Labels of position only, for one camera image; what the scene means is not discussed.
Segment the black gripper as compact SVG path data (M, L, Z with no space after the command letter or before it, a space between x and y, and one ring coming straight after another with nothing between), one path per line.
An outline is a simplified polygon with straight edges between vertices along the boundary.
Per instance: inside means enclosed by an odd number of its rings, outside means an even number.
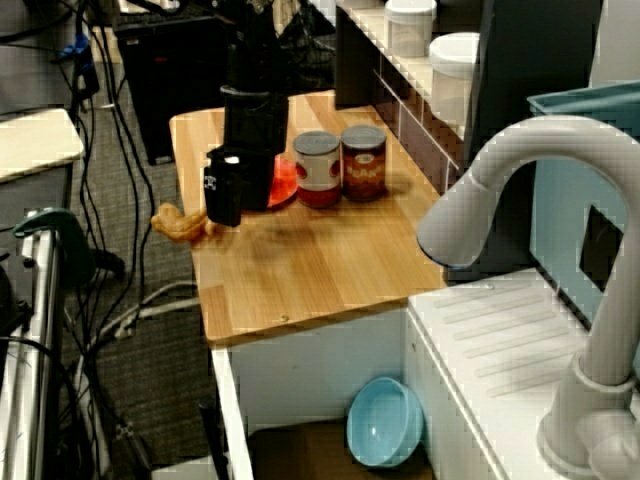
M210 150L210 163L239 159L239 175L228 167L205 168L208 218L217 224L240 224L241 207L265 210L273 183L275 157L286 149L288 97L277 92L248 92L225 85L223 143Z

